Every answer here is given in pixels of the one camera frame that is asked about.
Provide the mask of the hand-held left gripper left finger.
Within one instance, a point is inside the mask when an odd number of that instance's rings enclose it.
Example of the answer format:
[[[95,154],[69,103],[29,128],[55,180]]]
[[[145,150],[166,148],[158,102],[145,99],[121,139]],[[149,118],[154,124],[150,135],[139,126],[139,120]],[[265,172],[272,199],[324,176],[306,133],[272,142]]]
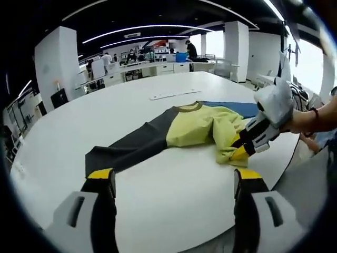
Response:
[[[61,252],[118,252],[115,172],[91,173],[54,211],[46,236]]]

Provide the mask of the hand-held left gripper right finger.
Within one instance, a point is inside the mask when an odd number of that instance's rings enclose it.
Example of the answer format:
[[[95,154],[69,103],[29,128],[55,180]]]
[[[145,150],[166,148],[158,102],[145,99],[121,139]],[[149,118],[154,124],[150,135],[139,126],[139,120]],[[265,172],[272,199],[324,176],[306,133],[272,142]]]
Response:
[[[247,168],[234,174],[233,252],[290,252],[305,235],[292,205]]]

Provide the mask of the person's right hand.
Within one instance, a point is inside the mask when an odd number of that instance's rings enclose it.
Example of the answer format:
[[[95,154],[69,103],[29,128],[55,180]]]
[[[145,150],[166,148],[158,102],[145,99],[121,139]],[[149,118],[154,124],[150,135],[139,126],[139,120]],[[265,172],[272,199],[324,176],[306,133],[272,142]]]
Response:
[[[294,110],[291,118],[280,128],[280,132],[309,133],[313,132],[316,124],[316,113],[314,111],[301,112]]]

